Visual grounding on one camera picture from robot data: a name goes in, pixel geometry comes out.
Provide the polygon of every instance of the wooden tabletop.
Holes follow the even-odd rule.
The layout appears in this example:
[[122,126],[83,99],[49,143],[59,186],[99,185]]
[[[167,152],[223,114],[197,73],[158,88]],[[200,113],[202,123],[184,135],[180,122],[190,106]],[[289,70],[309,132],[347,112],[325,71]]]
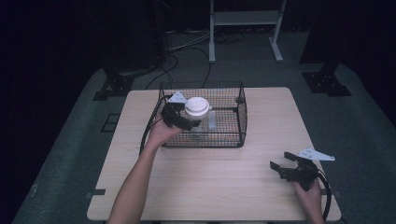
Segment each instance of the wooden tabletop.
[[[297,164],[283,157],[313,147],[287,88],[245,88],[247,138],[240,148],[158,150],[142,220],[305,220],[290,183],[270,169]],[[131,91],[108,150],[88,218],[107,220],[120,186],[137,160],[140,141],[158,91]],[[326,196],[323,196],[323,209]],[[332,198],[328,220],[341,212]]]

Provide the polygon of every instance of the human arm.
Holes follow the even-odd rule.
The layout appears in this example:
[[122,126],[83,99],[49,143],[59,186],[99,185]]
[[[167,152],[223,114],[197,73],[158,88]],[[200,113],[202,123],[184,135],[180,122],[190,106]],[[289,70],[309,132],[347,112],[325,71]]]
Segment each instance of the human arm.
[[298,182],[291,182],[297,194],[300,206],[303,208],[310,224],[323,224],[321,210],[321,189],[316,178],[308,191],[305,191]]
[[177,133],[181,133],[181,130],[167,127],[161,118],[155,121],[142,153],[120,188],[108,224],[139,223],[146,203],[149,176],[157,150]]

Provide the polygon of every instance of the wire basket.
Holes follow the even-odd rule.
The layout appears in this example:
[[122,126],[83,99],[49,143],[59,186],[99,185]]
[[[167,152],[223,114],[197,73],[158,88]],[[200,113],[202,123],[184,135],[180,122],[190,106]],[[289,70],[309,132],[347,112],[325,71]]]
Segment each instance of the wire basket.
[[[164,147],[241,147],[245,143],[248,126],[248,109],[242,82],[162,83],[159,99],[180,91],[186,99],[203,97],[212,107],[211,128],[200,132],[184,131],[174,136]],[[157,115],[161,113],[162,104]],[[187,118],[182,110],[180,115]]]

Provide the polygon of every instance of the white bottle cap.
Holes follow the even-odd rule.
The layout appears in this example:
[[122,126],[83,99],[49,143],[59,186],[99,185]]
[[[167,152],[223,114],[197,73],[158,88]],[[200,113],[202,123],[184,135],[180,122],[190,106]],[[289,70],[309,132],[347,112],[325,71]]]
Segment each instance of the white bottle cap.
[[191,119],[203,119],[209,111],[209,102],[202,97],[192,97],[186,103],[186,112]]

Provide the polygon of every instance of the person's right arm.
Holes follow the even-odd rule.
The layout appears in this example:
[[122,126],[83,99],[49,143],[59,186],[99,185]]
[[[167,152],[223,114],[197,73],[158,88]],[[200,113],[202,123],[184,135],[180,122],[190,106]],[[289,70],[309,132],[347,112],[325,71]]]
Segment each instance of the person's right arm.
[[305,191],[299,183],[291,182],[294,186],[299,203],[303,208],[310,224],[324,224],[321,210],[321,190],[319,180],[312,182],[310,189]]

